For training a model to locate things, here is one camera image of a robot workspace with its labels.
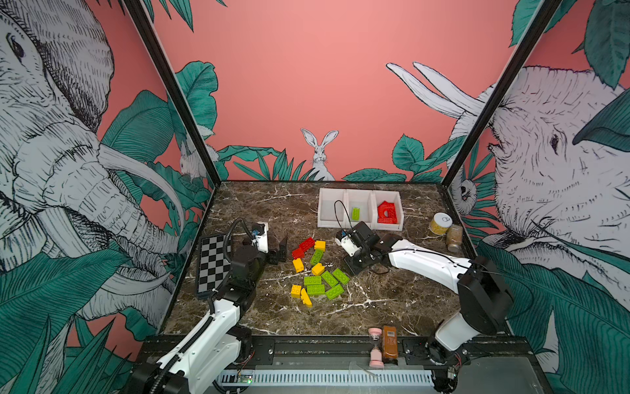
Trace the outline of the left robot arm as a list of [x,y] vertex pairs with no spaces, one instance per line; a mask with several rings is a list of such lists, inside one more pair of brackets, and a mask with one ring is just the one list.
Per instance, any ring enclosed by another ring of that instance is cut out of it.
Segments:
[[267,265],[286,256],[284,246],[270,249],[268,232],[267,223],[238,218],[227,233],[200,241],[196,293],[208,301],[208,311],[165,356],[138,364],[125,393],[204,393],[226,367],[249,362],[252,333],[239,322]]

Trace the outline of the white three-compartment bin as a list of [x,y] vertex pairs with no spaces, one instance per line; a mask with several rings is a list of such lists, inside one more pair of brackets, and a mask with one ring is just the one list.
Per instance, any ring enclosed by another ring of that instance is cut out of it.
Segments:
[[[395,204],[399,221],[397,224],[377,222],[377,207],[383,201]],[[360,222],[365,222],[372,230],[403,230],[405,215],[402,199],[398,191],[391,190],[321,188],[318,196],[318,227],[352,228],[358,223],[351,220],[354,207],[361,210]]]

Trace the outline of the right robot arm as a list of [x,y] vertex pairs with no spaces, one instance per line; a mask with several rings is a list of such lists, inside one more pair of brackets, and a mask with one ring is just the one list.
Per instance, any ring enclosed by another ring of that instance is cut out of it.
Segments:
[[467,341],[504,330],[515,298],[490,259],[441,254],[395,234],[380,237],[364,222],[339,230],[336,243],[347,254],[345,263],[352,276],[382,264],[426,277],[459,297],[459,311],[443,321],[426,344],[433,362],[444,364]]

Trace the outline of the red arch lego piece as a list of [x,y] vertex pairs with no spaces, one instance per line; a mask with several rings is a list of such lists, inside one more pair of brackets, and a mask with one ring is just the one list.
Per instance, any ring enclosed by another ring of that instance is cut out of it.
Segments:
[[383,201],[378,205],[377,222],[383,224],[397,224],[399,222],[394,203]]

